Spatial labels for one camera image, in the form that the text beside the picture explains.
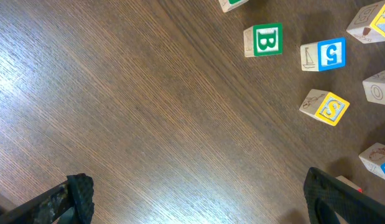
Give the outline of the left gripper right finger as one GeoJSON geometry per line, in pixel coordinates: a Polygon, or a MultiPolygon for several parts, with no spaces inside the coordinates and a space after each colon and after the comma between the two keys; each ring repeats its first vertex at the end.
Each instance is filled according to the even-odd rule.
{"type": "Polygon", "coordinates": [[[326,172],[311,167],[304,182],[310,223],[385,224],[385,206],[326,172]]]}

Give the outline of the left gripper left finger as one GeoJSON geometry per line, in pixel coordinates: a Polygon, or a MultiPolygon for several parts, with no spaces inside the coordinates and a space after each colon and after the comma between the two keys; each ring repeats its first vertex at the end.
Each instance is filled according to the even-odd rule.
{"type": "Polygon", "coordinates": [[[90,224],[95,212],[93,179],[84,174],[67,180],[30,201],[0,214],[0,223],[90,224]]]}

